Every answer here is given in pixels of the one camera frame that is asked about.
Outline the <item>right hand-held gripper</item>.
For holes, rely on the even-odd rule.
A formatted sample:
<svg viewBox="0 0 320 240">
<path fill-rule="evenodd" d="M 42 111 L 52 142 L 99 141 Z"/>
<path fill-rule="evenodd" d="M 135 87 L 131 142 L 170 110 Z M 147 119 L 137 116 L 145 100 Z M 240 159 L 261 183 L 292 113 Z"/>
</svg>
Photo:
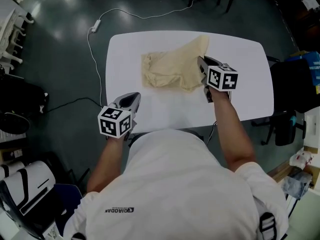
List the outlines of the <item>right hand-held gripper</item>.
<svg viewBox="0 0 320 240">
<path fill-rule="evenodd" d="M 202 83 L 204 85 L 204 94 L 208 103 L 212 103 L 212 95 L 209 87 L 230 94 L 237 87 L 238 72 L 226 63 L 222 63 L 209 56 L 197 58 L 197 64 L 200 72 L 204 74 Z"/>
</svg>

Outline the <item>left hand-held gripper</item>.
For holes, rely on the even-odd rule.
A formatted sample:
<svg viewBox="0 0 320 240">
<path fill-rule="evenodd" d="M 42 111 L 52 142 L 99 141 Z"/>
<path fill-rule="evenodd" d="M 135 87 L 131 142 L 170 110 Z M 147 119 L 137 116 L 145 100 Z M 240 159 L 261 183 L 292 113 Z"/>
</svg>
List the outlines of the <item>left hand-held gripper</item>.
<svg viewBox="0 0 320 240">
<path fill-rule="evenodd" d="M 104 106 L 97 116 L 99 132 L 107 137 L 123 137 L 137 124 L 134 119 L 141 102 L 139 92 L 117 97 Z"/>
</svg>

